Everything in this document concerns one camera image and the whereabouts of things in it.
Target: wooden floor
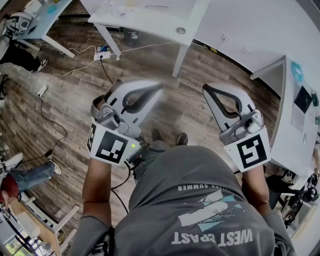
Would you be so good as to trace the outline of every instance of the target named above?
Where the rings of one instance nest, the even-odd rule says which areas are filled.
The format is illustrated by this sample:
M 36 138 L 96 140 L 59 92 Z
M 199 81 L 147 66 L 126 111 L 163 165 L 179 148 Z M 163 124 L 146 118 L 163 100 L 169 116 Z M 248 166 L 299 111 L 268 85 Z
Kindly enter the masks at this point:
M 66 48 L 82 51 L 89 47 L 105 44 L 95 28 L 81 19 L 61 19 L 51 28 L 49 36 Z M 135 46 L 127 46 L 122 33 L 115 33 L 120 50 L 137 48 L 150 44 L 165 43 L 161 38 L 142 34 Z M 230 166 L 233 163 L 219 141 L 220 129 L 203 97 L 202 85 L 207 82 L 224 82 L 239 86 L 247 91 L 264 116 L 264 123 L 269 136 L 275 126 L 280 101 L 263 85 L 251 81 L 249 75 L 221 56 L 200 46 L 192 44 L 184 59 L 177 78 L 171 76 L 179 51 L 177 44 L 151 46 L 124 52 L 120 60 L 113 55 L 104 61 L 104 67 L 115 81 L 120 77 L 134 76 L 158 79 L 163 82 L 163 98 L 152 110 L 143 124 L 143 134 L 147 141 L 153 128 L 159 128 L 164 139 L 171 145 L 180 132 L 186 132 L 191 145 L 202 145 L 220 155 Z M 29 73 L 21 67 L 6 63 L 0 72 L 8 74 L 11 81 L 7 84 L 8 96 L 0 110 L 0 131 L 2 151 L 7 157 L 18 152 L 24 153 L 24 160 L 36 158 L 52 149 L 56 141 L 63 137 L 64 131 L 57 125 L 42 118 L 40 100 L 37 92 L 43 85 L 49 89 L 43 95 L 43 114 L 61 124 L 67 130 L 67 137 L 59 142 L 53 151 L 53 160 L 62 169 L 62 175 L 56 175 L 47 182 L 29 190 L 36 196 L 36 202 L 52 216 L 60 220 L 75 205 L 80 209 L 66 225 L 68 234 L 77 227 L 82 214 L 82 187 L 85 180 L 89 156 L 86 149 L 90 127 L 90 106 L 92 100 L 110 88 L 100 62 L 93 61 L 94 48 L 83 53 L 76 53 L 70 58 L 52 47 L 42 46 L 40 52 L 30 51 L 39 58 L 48 58 L 48 64 L 40 73 Z M 224 103 L 233 108 L 231 102 Z M 46 158 L 23 164 L 22 168 L 32 168 L 46 162 Z M 279 168 L 269 164 L 268 173 L 275 173 Z M 112 168 L 112 186 L 126 178 L 125 167 Z M 116 191 L 127 204 L 135 187 L 133 178 Z M 111 194 L 112 221 L 116 225 L 124 216 L 119 200 Z

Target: black pants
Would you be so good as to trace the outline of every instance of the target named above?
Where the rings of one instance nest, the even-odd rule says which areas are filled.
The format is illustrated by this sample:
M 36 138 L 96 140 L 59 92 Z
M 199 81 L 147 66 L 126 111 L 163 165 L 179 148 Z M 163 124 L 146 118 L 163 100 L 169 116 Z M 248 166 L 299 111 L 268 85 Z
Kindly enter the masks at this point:
M 0 64 L 7 62 L 21 66 L 28 71 L 37 70 L 40 66 L 38 58 L 34 58 L 31 53 L 15 47 L 13 44 L 9 45 L 2 59 L 0 59 Z

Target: shoe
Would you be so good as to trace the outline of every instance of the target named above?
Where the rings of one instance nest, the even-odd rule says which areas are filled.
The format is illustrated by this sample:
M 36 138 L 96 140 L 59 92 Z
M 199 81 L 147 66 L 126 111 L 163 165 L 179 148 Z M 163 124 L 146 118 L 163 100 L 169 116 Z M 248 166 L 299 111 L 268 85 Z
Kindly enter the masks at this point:
M 164 139 L 162 138 L 162 133 L 158 129 L 153 129 L 152 130 L 151 138 L 152 138 L 153 142 L 164 141 Z
M 51 160 L 49 160 L 48 162 L 51 162 L 51 163 L 54 164 L 54 172 L 56 174 L 59 174 L 59 175 L 62 174 L 62 171 L 61 171 L 61 169 L 60 169 L 58 164 L 56 164 L 54 161 L 51 161 Z
M 176 145 L 177 146 L 181 146 L 181 145 L 188 145 L 188 135 L 186 133 L 181 133 L 178 137 L 178 139 L 176 140 Z
M 48 63 L 47 59 L 44 59 L 43 61 L 40 62 L 40 66 L 38 67 L 38 69 L 35 72 L 40 72 L 40 70 L 42 70 Z

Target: person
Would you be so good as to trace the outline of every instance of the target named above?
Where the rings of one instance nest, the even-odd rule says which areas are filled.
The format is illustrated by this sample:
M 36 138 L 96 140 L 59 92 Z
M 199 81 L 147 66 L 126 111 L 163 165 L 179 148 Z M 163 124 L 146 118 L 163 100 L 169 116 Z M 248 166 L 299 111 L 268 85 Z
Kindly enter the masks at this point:
M 0 203 L 4 203 L 4 207 L 8 209 L 11 198 L 16 198 L 21 192 L 61 173 L 59 165 L 51 160 L 31 170 L 13 169 L 5 177 L 4 173 L 0 173 L 3 178 L 0 181 Z
M 5 14 L 0 22 L 0 64 L 12 63 L 21 66 L 27 71 L 39 72 L 48 63 L 47 59 L 40 61 L 38 57 L 34 58 L 31 53 L 24 49 L 16 47 L 9 36 L 4 34 L 6 21 L 9 15 Z
M 243 173 L 183 133 L 169 148 L 152 131 L 151 148 L 135 169 L 129 212 L 112 227 L 111 165 L 90 159 L 83 215 L 70 256 L 296 255 L 282 217 L 269 206 L 263 166 Z

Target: red object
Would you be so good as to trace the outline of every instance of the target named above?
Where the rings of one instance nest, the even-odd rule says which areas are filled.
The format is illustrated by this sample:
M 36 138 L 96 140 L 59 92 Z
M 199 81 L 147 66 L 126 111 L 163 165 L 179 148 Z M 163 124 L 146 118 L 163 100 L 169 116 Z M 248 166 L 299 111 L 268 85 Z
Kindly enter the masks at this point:
M 2 180 L 1 187 L 0 187 L 0 203 L 5 202 L 5 200 L 2 196 L 2 190 L 7 191 L 9 198 L 16 198 L 19 194 L 18 184 L 15 181 L 15 179 L 12 178 L 10 175 L 7 175 Z

